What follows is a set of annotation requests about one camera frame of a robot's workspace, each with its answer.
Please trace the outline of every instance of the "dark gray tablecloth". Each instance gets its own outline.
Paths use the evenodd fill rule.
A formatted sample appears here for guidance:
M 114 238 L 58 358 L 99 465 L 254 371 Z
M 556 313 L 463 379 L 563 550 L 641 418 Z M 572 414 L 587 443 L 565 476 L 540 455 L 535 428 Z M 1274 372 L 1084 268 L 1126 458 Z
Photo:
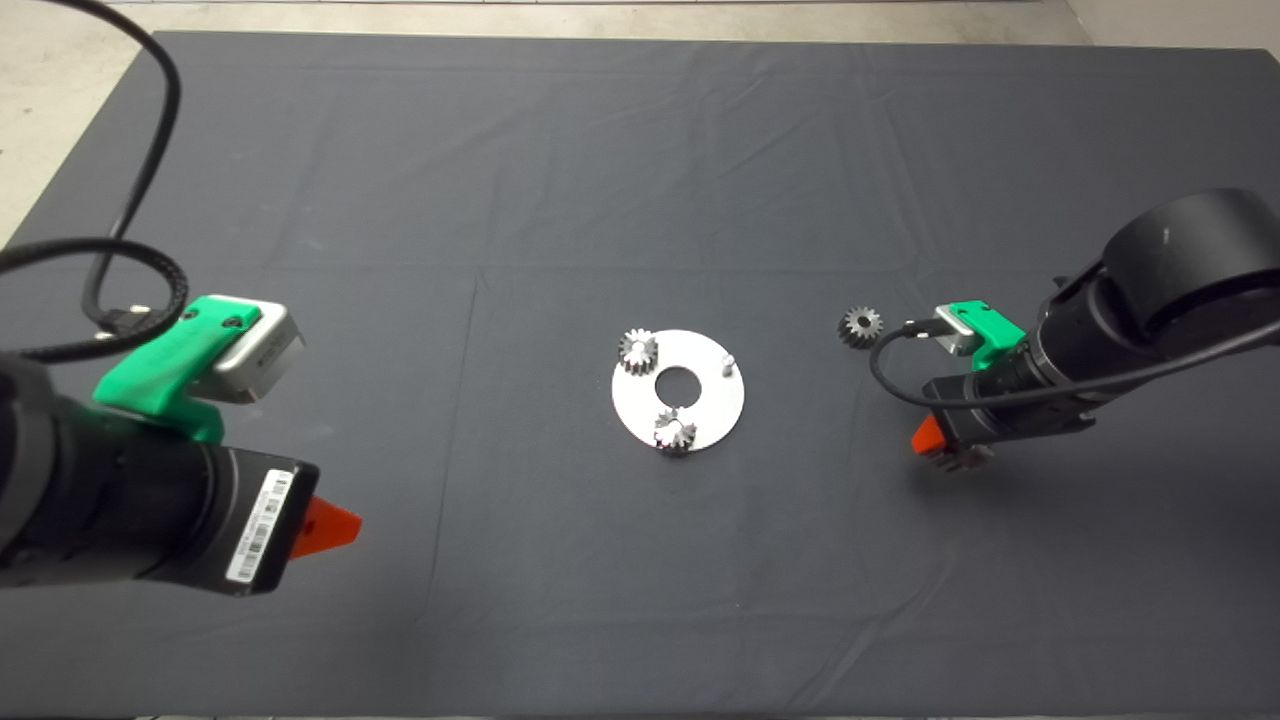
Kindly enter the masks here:
M 1149 206 L 1280 205 L 1265 53 L 163 40 L 187 100 L 132 234 L 293 309 L 308 354 L 228 442 L 317 462 L 365 530 L 261 598 L 0 594 L 0 714 L 1280 708 L 1275 352 L 937 477 L 835 337 L 854 304 L 1029 324 Z M 106 228 L 159 92 L 136 64 L 19 240 Z M 82 266 L 5 278 L 3 345 L 87 332 Z M 737 355 L 724 442 L 623 430 L 631 327 Z

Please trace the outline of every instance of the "black cylinder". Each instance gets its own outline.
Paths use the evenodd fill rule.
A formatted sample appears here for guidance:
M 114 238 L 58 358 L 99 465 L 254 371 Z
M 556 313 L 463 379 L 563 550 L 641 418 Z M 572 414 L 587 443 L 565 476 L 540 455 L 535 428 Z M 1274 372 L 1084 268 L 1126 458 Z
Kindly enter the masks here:
M 1280 282 L 1280 218 L 1247 190 L 1199 192 L 1125 225 L 1102 264 L 1155 337 L 1194 306 Z
M 20 533 L 0 548 L 0 587 L 136 578 L 184 544 L 211 492 L 204 446 L 67 398 L 49 416 L 52 471 L 0 478 L 0 503 L 45 486 Z M 22 442 L 23 428 L 10 430 L 0 437 Z

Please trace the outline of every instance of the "barcode label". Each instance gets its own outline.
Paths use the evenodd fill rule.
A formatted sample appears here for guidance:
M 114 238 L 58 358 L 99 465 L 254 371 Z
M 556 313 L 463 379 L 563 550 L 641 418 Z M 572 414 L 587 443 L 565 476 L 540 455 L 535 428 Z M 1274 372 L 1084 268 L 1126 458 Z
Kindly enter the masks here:
M 289 495 L 289 486 L 293 484 L 293 473 L 284 470 L 270 470 L 262 480 L 262 489 L 257 491 L 257 501 L 253 502 L 253 511 L 244 523 L 244 532 L 241 542 L 236 546 L 236 555 L 232 564 L 227 566 L 227 579 L 233 583 L 252 583 L 257 575 L 257 564 L 262 560 L 262 551 L 271 541 L 271 530 L 275 529 L 275 520 L 280 516 L 280 507 L 284 506 L 284 497 Z

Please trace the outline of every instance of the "hole in plate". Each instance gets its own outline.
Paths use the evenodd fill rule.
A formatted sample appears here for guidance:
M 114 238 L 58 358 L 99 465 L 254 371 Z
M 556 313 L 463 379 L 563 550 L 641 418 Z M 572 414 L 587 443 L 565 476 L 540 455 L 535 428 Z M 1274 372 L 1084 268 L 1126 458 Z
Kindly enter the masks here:
M 687 368 L 667 368 L 655 383 L 658 400 L 667 407 L 689 407 L 703 395 L 698 375 Z

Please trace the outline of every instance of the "spur gear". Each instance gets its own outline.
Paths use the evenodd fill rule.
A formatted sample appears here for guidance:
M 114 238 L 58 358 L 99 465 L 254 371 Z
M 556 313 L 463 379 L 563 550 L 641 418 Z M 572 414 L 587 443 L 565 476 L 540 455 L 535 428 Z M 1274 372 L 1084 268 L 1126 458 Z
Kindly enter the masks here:
M 692 423 L 685 424 L 680 420 L 680 409 L 668 407 L 653 424 L 653 441 L 658 450 L 663 452 L 682 454 L 689 452 L 694 445 L 694 436 L 698 427 Z
M 644 375 L 658 364 L 658 340 L 645 329 L 634 329 L 618 341 L 618 364 L 632 375 Z
M 924 457 L 947 473 L 956 470 L 975 470 L 991 462 L 996 452 L 986 445 L 974 445 L 956 450 L 943 448 L 927 454 Z
M 876 345 L 882 332 L 884 332 L 884 320 L 872 307 L 854 307 L 840 319 L 840 340 L 845 341 L 849 347 L 865 350 Z

